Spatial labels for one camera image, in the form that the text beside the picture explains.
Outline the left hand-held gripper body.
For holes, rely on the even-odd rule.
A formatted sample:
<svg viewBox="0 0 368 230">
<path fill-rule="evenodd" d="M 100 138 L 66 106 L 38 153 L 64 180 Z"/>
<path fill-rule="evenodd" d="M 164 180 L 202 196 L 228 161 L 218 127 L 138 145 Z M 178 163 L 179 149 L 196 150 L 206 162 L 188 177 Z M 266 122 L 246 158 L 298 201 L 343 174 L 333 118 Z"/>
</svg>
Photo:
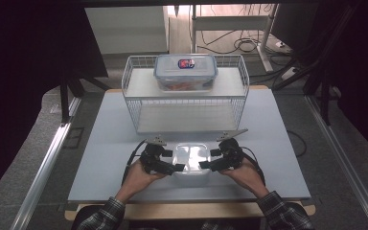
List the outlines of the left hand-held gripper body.
<svg viewBox="0 0 368 230">
<path fill-rule="evenodd" d="M 145 172 L 167 174 L 168 166 L 166 162 L 160 160 L 160 156 L 165 152 L 166 142 L 160 136 L 156 136 L 153 139 L 146 139 L 145 143 L 147 145 L 140 156 Z"/>
</svg>

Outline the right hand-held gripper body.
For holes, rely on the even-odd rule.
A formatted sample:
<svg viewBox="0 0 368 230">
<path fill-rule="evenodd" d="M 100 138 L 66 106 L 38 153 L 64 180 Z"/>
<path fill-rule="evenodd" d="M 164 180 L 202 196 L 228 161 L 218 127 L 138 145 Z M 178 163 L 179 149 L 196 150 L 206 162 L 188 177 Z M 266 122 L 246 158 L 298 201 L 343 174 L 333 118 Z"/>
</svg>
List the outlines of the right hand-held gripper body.
<svg viewBox="0 0 368 230">
<path fill-rule="evenodd" d="M 239 130 L 223 131 L 217 138 L 218 149 L 222 155 L 222 160 L 226 163 L 227 168 L 238 168 L 243 160 L 244 152 L 239 146 L 236 136 L 247 131 L 247 128 Z"/>
</svg>

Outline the white food container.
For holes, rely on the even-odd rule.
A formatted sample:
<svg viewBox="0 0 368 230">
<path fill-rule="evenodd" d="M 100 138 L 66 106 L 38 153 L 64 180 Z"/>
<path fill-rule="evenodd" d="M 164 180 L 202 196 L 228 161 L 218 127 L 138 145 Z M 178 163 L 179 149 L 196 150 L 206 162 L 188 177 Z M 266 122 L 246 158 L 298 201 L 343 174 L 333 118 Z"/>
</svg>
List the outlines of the white food container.
<svg viewBox="0 0 368 230">
<path fill-rule="evenodd" d="M 173 175 L 181 181 L 200 181 L 206 179 L 209 169 L 202 169 L 200 162 L 209 162 L 211 155 L 208 147 L 202 143 L 177 144 L 172 153 L 172 163 L 184 166 L 182 171 Z"/>
</svg>

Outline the white wire shelf rack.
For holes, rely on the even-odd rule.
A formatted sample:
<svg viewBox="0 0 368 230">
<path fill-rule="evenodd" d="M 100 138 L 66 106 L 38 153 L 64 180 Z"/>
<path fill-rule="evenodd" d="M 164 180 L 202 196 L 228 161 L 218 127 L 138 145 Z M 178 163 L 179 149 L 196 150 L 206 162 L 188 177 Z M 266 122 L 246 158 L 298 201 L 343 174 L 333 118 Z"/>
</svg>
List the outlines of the white wire shelf rack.
<svg viewBox="0 0 368 230">
<path fill-rule="evenodd" d="M 158 56 L 131 56 L 122 77 L 126 106 L 139 133 L 208 132 L 239 128 L 249 91 L 240 55 L 211 55 L 218 74 L 208 92 L 167 93 L 154 76 Z"/>
</svg>

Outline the clear food container base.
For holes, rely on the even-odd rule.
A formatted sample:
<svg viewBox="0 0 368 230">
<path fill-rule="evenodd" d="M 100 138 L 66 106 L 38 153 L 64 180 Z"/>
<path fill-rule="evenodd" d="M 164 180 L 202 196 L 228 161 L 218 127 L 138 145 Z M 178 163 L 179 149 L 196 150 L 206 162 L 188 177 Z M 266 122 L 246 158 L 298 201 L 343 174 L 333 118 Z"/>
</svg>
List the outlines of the clear food container base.
<svg viewBox="0 0 368 230">
<path fill-rule="evenodd" d="M 158 87 L 167 93 L 208 92 L 213 88 L 214 78 L 172 77 L 157 79 Z"/>
</svg>

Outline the clear lid with blue rim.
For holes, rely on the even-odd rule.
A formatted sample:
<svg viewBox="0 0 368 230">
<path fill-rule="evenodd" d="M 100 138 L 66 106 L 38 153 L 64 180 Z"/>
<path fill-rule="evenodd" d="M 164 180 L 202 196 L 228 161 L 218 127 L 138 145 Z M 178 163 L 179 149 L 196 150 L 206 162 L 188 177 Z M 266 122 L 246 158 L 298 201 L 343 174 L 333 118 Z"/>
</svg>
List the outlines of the clear lid with blue rim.
<svg viewBox="0 0 368 230">
<path fill-rule="evenodd" d="M 160 55 L 153 75 L 163 81 L 213 80 L 218 74 L 216 59 L 211 55 Z"/>
</svg>

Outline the person's right hand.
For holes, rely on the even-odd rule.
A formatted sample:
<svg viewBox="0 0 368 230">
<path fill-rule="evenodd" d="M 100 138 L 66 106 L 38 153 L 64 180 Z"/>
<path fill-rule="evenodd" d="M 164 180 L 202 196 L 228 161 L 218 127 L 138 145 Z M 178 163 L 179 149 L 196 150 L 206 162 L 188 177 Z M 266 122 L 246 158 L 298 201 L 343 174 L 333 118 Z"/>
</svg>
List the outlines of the person's right hand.
<svg viewBox="0 0 368 230">
<path fill-rule="evenodd" d="M 263 183 L 254 165 L 245 158 L 243 158 L 237 169 L 223 170 L 220 173 L 232 178 L 238 185 L 251 192 L 256 198 L 263 198 L 269 194 L 269 190 Z"/>
</svg>

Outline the person's left hand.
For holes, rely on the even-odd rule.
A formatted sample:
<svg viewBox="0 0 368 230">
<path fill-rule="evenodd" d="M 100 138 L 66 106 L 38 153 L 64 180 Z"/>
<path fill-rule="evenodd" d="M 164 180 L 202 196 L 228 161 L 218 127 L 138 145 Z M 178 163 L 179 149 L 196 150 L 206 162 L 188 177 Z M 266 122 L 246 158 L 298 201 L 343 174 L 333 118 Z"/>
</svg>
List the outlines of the person's left hand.
<svg viewBox="0 0 368 230">
<path fill-rule="evenodd" d="M 162 173 L 150 174 L 144 170 L 140 160 L 136 160 L 129 168 L 125 182 L 115 198 L 126 204 L 137 193 L 145 190 L 152 182 L 164 178 Z"/>
</svg>

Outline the dark floor grate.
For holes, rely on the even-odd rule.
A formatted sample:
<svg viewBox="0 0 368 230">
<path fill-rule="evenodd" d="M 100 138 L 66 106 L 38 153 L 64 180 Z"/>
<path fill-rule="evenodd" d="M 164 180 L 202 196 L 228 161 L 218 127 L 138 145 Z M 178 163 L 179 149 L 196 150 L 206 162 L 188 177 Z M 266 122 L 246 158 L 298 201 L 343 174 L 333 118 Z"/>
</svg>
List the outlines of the dark floor grate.
<svg viewBox="0 0 368 230">
<path fill-rule="evenodd" d="M 63 148 L 66 150 L 75 150 L 79 147 L 81 139 L 82 139 L 82 135 L 84 132 L 84 128 L 83 127 L 73 127 L 69 130 L 64 144 L 63 144 Z"/>
</svg>

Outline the white power strip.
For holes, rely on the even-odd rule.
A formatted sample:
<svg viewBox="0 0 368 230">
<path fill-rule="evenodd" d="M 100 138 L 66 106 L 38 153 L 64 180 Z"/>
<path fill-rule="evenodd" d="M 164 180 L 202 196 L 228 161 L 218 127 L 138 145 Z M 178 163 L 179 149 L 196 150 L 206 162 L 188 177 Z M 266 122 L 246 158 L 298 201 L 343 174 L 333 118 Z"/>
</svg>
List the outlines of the white power strip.
<svg viewBox="0 0 368 230">
<path fill-rule="evenodd" d="M 290 77 L 294 76 L 299 71 L 296 67 L 290 67 L 283 75 L 282 80 L 285 81 L 289 79 Z"/>
</svg>

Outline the black metal stand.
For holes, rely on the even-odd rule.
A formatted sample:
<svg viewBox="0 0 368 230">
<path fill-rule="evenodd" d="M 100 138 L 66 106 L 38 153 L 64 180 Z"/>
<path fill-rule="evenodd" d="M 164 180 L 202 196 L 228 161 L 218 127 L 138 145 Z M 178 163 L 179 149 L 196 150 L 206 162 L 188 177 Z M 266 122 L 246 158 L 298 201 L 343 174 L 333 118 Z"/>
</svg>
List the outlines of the black metal stand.
<svg viewBox="0 0 368 230">
<path fill-rule="evenodd" d="M 74 97 L 77 98 L 82 97 L 85 93 L 85 90 L 84 87 L 82 86 L 81 80 L 88 81 L 104 91 L 110 89 L 110 86 L 108 86 L 107 84 L 95 79 L 94 77 L 85 75 L 81 71 L 74 71 L 70 75 L 63 74 L 60 77 L 61 124 L 63 126 L 66 123 L 68 123 L 71 119 L 68 100 L 68 90 L 71 90 L 71 93 L 73 94 Z"/>
<path fill-rule="evenodd" d="M 331 124 L 329 120 L 330 86 L 328 74 L 323 72 L 310 74 L 303 87 L 305 95 L 313 95 L 317 89 L 320 89 L 320 116 L 327 126 Z"/>
</svg>

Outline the white cabinet panel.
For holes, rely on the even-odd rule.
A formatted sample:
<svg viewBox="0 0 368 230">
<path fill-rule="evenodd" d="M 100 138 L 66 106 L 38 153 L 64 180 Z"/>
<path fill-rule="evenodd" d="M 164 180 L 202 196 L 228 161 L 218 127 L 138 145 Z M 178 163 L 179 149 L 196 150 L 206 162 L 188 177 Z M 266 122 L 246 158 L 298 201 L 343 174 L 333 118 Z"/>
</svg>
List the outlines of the white cabinet panel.
<svg viewBox="0 0 368 230">
<path fill-rule="evenodd" d="M 166 8 L 86 8 L 103 55 L 164 53 L 169 50 Z"/>
</svg>

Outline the dark monitor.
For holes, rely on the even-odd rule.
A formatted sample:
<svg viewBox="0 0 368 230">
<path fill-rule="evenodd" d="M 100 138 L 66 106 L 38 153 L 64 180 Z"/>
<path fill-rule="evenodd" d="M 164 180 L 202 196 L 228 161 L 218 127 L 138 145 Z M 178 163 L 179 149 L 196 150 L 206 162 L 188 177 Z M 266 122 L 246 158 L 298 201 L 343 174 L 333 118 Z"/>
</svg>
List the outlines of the dark monitor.
<svg viewBox="0 0 368 230">
<path fill-rule="evenodd" d="M 271 34 L 294 52 L 307 47 L 317 3 L 280 4 L 276 10 Z"/>
</svg>

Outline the aluminium rail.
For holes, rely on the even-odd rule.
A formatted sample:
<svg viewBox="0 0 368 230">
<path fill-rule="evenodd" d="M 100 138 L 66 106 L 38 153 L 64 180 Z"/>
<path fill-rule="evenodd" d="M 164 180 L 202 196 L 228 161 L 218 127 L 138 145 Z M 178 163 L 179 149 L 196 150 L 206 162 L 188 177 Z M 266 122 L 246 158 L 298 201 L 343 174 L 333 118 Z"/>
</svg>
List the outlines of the aluminium rail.
<svg viewBox="0 0 368 230">
<path fill-rule="evenodd" d="M 35 208 L 41 198 L 41 195 L 46 187 L 47 181 L 56 164 L 58 154 L 63 145 L 63 142 L 68 134 L 71 124 L 61 125 L 48 148 L 45 157 L 34 177 L 34 181 L 27 192 L 22 205 L 10 227 L 10 230 L 26 230 L 33 216 Z"/>
<path fill-rule="evenodd" d="M 309 105 L 311 113 L 313 114 L 315 121 L 320 126 L 320 129 L 327 140 L 329 146 L 332 149 L 333 155 L 335 156 L 341 170 L 344 172 L 362 210 L 368 218 L 368 189 L 359 178 L 357 171 L 354 169 L 348 155 L 344 148 L 342 148 L 339 140 L 337 139 L 332 127 L 327 125 L 322 119 L 320 114 L 320 106 L 315 101 L 314 96 L 305 96 L 305 100 Z"/>
</svg>

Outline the white desk frame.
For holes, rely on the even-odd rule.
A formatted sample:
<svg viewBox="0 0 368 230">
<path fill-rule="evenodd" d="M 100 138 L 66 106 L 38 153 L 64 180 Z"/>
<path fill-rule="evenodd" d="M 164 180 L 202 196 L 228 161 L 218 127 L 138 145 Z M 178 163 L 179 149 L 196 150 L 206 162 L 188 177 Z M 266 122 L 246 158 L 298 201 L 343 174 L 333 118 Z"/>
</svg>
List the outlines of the white desk frame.
<svg viewBox="0 0 368 230">
<path fill-rule="evenodd" d="M 257 52 L 260 56 L 264 69 L 272 73 L 273 68 L 266 55 L 266 43 L 275 19 L 278 4 L 275 4 L 269 15 L 239 15 L 239 16 L 197 16 L 196 5 L 192 5 L 191 12 L 191 52 L 196 52 L 197 31 L 263 31 L 263 39 L 257 44 Z"/>
</svg>

